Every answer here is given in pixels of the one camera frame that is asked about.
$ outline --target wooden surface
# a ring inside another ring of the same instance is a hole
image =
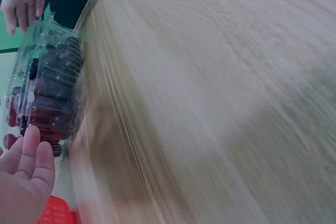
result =
[[[82,223],[335,223],[336,0],[91,0]]]

